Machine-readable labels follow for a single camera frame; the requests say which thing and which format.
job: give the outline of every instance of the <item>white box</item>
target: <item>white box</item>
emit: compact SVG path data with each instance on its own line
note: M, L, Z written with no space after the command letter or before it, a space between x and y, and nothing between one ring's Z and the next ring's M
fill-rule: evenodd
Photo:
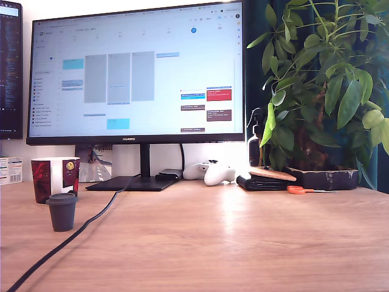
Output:
M23 164L20 157L0 157L0 186L23 181Z

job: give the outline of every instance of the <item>desk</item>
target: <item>desk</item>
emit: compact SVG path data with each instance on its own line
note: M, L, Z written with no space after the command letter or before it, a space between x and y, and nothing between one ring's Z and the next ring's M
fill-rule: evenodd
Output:
M81 191L75 231L112 192ZM1 189L1 291L71 232L31 182ZM121 193L20 291L389 291L389 195L245 192L181 181Z

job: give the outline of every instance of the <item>cork coaster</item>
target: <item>cork coaster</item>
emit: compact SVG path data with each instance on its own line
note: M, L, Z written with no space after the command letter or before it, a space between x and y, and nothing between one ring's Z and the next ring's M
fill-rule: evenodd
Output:
M266 178L276 178L283 179L284 181L296 181L297 178L294 176L285 173L285 172L276 172L275 170L263 169L263 167L249 167L249 173L251 175L264 176Z

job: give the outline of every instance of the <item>monitor screen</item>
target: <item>monitor screen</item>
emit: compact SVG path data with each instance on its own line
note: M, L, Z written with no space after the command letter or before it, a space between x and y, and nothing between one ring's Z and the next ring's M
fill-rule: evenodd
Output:
M0 139L22 138L22 7L0 1Z
M242 2L33 22L28 144L244 140Z

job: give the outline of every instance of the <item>black wallet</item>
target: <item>black wallet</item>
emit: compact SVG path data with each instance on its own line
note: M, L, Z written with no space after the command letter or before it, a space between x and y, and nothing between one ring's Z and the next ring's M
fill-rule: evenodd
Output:
M266 178L248 174L247 176L239 175L236 183L245 190L286 190L289 181L276 178Z

